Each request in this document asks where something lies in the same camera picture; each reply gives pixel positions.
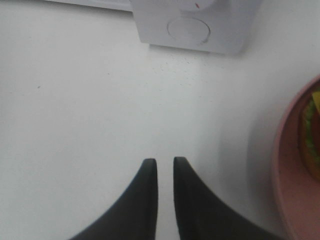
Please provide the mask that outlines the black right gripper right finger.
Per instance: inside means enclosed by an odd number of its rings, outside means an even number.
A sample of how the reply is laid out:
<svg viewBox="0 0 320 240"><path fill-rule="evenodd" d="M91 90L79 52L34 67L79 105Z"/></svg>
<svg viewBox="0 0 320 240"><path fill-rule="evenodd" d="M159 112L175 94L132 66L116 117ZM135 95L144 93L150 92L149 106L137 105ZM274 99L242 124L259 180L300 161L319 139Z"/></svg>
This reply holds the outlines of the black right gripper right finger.
<svg viewBox="0 0 320 240"><path fill-rule="evenodd" d="M182 240L276 240L222 202L185 157L173 160L175 215Z"/></svg>

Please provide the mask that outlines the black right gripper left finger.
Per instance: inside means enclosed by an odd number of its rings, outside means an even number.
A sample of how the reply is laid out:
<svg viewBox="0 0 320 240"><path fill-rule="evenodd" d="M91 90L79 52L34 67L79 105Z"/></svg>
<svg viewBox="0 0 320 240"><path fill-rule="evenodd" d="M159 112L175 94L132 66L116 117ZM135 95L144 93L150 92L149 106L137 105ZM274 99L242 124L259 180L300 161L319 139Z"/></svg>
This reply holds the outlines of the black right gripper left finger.
<svg viewBox="0 0 320 240"><path fill-rule="evenodd" d="M118 200L73 240L154 240L158 217L158 172L153 158L143 160Z"/></svg>

